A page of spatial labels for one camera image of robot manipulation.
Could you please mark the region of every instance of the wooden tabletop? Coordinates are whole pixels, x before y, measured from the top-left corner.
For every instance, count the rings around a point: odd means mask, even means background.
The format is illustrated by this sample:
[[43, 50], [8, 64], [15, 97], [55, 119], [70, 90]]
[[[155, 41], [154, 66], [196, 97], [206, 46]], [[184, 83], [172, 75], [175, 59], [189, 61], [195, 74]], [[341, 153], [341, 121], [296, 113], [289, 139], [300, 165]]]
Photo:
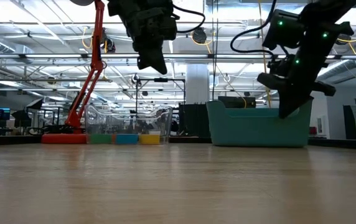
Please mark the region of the wooden tabletop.
[[0, 223], [356, 223], [356, 151], [0, 146]]

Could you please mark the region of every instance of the blue bin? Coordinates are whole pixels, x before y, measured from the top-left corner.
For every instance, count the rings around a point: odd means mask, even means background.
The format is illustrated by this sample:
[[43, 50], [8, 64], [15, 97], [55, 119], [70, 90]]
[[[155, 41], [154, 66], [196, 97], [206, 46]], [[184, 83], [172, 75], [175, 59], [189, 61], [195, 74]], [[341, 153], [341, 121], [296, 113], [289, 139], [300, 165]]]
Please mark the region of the blue bin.
[[137, 134], [116, 134], [115, 144], [138, 144]]
[[216, 146], [303, 147], [308, 144], [312, 100], [286, 119], [279, 109], [227, 109], [207, 103], [211, 139]]

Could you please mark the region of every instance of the plastic bin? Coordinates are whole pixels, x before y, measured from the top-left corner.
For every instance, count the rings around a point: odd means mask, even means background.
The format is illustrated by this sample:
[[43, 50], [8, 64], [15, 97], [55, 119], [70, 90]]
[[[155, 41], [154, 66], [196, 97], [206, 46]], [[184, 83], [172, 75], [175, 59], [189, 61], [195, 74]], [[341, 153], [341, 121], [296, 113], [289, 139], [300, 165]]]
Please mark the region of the plastic bin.
[[279, 109], [226, 109], [207, 103], [211, 139], [216, 146], [303, 147], [307, 145], [312, 100], [286, 119]]
[[171, 119], [170, 106], [157, 107], [151, 113], [130, 114], [102, 112], [88, 105], [85, 109], [87, 142], [106, 143], [106, 136], [109, 136], [107, 144], [165, 144], [170, 135]]

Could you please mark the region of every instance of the white column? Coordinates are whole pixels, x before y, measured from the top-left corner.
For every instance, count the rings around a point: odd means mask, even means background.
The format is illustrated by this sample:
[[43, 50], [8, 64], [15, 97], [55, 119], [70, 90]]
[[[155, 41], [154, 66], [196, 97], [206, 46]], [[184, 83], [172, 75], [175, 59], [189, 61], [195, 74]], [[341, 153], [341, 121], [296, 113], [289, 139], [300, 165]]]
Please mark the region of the white column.
[[186, 103], [206, 103], [210, 100], [208, 64], [188, 64], [186, 68]]

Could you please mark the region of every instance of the yellow bin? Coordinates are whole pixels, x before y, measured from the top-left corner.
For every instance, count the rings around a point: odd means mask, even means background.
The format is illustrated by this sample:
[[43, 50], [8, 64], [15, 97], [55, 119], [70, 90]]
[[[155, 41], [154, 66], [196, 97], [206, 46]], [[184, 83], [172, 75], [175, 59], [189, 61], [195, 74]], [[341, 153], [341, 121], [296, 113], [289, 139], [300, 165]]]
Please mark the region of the yellow bin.
[[140, 144], [160, 144], [160, 135], [158, 134], [140, 134]]

